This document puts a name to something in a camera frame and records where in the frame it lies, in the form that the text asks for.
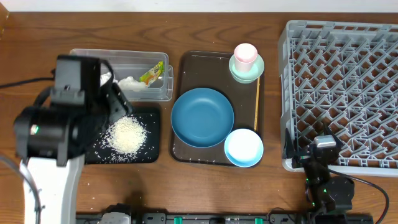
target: plastic dish rack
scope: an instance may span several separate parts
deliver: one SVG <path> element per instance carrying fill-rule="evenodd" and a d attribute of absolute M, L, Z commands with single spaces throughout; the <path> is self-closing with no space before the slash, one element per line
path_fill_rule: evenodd
<path fill-rule="evenodd" d="M 398 177 L 398 26 L 289 21 L 278 44 L 280 119 L 297 148 L 310 144 L 322 121 L 344 143 L 339 172 Z"/>

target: green connector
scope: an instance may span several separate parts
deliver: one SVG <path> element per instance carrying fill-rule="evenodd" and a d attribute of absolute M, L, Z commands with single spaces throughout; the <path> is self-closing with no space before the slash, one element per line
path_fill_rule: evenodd
<path fill-rule="evenodd" d="M 182 224 L 182 217 L 174 217 L 174 224 Z"/>
<path fill-rule="evenodd" d="M 254 224 L 262 224 L 262 218 L 255 218 Z"/>

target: white food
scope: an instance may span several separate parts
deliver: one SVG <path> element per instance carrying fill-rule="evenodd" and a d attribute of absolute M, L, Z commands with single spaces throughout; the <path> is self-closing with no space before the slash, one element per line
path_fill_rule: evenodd
<path fill-rule="evenodd" d="M 125 116 L 108 128 L 103 139 L 103 146 L 134 155 L 145 143 L 147 131 L 136 118 Z"/>
<path fill-rule="evenodd" d="M 101 79 L 100 79 L 100 83 L 101 83 L 101 85 L 100 86 L 103 86 L 105 83 L 106 83 L 106 81 L 108 81 L 110 78 L 111 78 L 111 76 L 112 76 L 112 74 L 110 73 L 110 72 L 108 72 L 108 73 L 105 73 L 105 74 L 102 74 L 101 75 Z M 114 83 L 117 83 L 118 81 L 114 78 L 113 79 L 113 82 Z"/>
<path fill-rule="evenodd" d="M 147 88 L 144 82 L 139 82 L 133 77 L 123 78 L 118 84 L 122 90 L 140 91 Z"/>

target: cup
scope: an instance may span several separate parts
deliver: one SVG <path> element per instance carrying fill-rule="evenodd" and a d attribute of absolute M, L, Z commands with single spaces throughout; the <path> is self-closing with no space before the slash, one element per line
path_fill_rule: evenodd
<path fill-rule="evenodd" d="M 257 49 L 251 44 L 239 44 L 234 51 L 235 68 L 239 72 L 248 72 L 257 59 Z"/>

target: black mount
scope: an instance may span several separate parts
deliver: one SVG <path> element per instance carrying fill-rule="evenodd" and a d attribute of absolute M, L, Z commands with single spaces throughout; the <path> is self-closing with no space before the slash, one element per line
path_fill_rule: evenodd
<path fill-rule="evenodd" d="M 77 215 L 76 224 L 98 224 L 102 214 Z M 206 214 L 165 214 L 145 213 L 133 219 L 133 224 L 306 224 L 301 214 L 285 213 L 261 215 L 206 215 Z M 317 224 L 373 224 L 368 215 L 324 215 L 317 220 Z"/>
<path fill-rule="evenodd" d="M 101 65 L 111 72 L 103 86 Z M 54 86 L 44 89 L 14 122 L 17 154 L 22 160 L 45 157 L 66 166 L 69 159 L 84 154 L 109 123 L 132 113 L 131 104 L 113 78 L 106 60 L 59 55 Z M 50 106 L 42 106 L 49 96 Z"/>
<path fill-rule="evenodd" d="M 307 176 L 305 194 L 312 203 L 306 215 L 309 223 L 348 223 L 345 212 L 353 207 L 354 182 L 346 177 L 332 177 L 328 170 L 328 165 L 338 159 L 342 146 L 325 123 L 323 133 L 301 150 L 294 148 L 286 129 L 285 152 L 292 158 L 292 167 L 304 168 Z"/>

